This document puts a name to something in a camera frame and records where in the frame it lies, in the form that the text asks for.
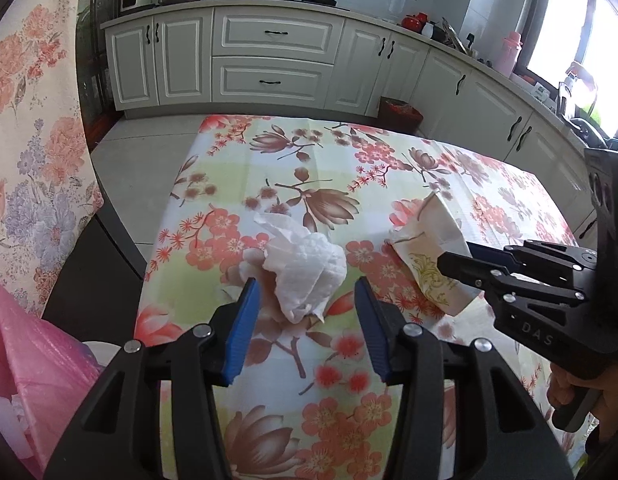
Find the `white cabinet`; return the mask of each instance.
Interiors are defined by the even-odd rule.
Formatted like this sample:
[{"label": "white cabinet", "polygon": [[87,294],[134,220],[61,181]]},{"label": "white cabinet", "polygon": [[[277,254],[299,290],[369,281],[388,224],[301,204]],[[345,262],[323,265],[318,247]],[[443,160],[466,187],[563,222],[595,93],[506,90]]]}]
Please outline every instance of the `white cabinet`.
[{"label": "white cabinet", "polygon": [[374,89],[389,30],[347,20],[333,68],[325,108],[364,115]]},{"label": "white cabinet", "polygon": [[438,139],[438,126],[445,115],[453,113],[456,91],[471,73],[471,67],[461,60],[431,48],[409,104],[424,120],[419,131],[429,139]]},{"label": "white cabinet", "polygon": [[595,211],[573,233],[580,247],[598,250],[598,215]]},{"label": "white cabinet", "polygon": [[211,101],[213,9],[154,16],[154,52],[161,105]]},{"label": "white cabinet", "polygon": [[271,57],[214,57],[214,103],[323,108],[332,65]]},{"label": "white cabinet", "polygon": [[409,102],[429,51],[426,43],[397,32],[391,34],[387,49],[367,107],[368,116],[377,117],[380,97]]},{"label": "white cabinet", "polygon": [[281,7],[219,7],[214,56],[265,56],[333,64],[345,19]]},{"label": "white cabinet", "polygon": [[583,155],[535,114],[505,162],[538,177],[572,231],[593,211]]},{"label": "white cabinet", "polygon": [[106,29],[107,60],[116,110],[158,105],[154,20],[140,18]]},{"label": "white cabinet", "polygon": [[505,160],[531,117],[522,99],[477,71],[451,102],[437,139],[498,160]]}]

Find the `table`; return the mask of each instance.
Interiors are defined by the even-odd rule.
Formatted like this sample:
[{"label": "table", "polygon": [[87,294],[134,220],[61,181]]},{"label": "table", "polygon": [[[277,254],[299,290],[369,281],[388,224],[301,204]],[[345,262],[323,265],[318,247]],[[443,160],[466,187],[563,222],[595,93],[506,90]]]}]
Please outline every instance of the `table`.
[{"label": "table", "polygon": [[[439,142],[369,126],[263,116],[209,116],[173,184],[147,266],[136,337],[148,345],[176,339],[237,297],[244,282],[263,286],[262,306],[242,374],[216,402],[237,478],[367,480],[380,475],[400,388],[373,373],[353,284],[366,275],[379,298],[440,339],[489,338],[546,419],[548,362],[497,332],[478,298],[445,316],[413,280],[385,239],[438,190],[465,239],[501,248],[541,239],[575,244],[569,227],[534,175]],[[262,269],[269,235],[256,212],[290,215],[346,252],[347,278],[322,324],[296,325],[279,310],[275,276]],[[169,389],[163,388],[163,420]],[[452,475],[453,384],[445,389],[441,478]],[[586,425],[555,430],[576,465]],[[175,477],[172,440],[163,434],[165,474]]]}]

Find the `pink bottle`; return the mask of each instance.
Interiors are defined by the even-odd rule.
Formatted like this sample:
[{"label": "pink bottle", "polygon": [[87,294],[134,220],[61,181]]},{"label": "pink bottle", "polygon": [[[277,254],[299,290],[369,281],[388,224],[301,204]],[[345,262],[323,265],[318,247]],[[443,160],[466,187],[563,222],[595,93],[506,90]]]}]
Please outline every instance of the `pink bottle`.
[{"label": "pink bottle", "polygon": [[518,32],[510,32],[508,38],[505,38],[502,43],[502,50],[498,55],[498,59],[493,64],[493,68],[500,72],[506,78],[511,77],[513,68],[518,62],[518,56],[522,50],[520,34]]}]

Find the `trash can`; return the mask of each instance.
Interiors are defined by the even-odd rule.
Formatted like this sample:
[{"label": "trash can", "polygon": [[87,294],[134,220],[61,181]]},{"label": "trash can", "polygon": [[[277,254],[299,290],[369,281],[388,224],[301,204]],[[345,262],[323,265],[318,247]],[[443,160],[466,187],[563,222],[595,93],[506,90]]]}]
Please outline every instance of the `trash can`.
[{"label": "trash can", "polygon": [[398,99],[380,97],[376,128],[415,136],[422,120],[422,114],[408,103]]}]

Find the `metal bolt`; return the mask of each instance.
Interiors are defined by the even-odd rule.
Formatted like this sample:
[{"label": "metal bolt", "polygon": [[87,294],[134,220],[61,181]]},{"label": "metal bolt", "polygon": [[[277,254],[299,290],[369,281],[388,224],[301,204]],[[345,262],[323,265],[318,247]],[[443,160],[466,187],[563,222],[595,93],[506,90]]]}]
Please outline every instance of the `metal bolt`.
[{"label": "metal bolt", "polygon": [[211,327],[209,325],[196,325],[193,328],[193,335],[202,339],[204,337],[209,337],[211,335]]},{"label": "metal bolt", "polygon": [[418,337],[422,335],[422,327],[417,323],[407,323],[403,326],[403,332],[409,337]]},{"label": "metal bolt", "polygon": [[479,337],[473,342],[473,346],[478,352],[490,352],[493,348],[491,341],[484,337]]},{"label": "metal bolt", "polygon": [[141,347],[142,347],[141,342],[136,341],[135,339],[132,339],[131,341],[127,341],[125,343],[125,346],[123,346],[123,348],[125,349],[125,352],[127,352],[128,354],[135,354],[136,352],[138,352],[138,350],[140,350]]}]

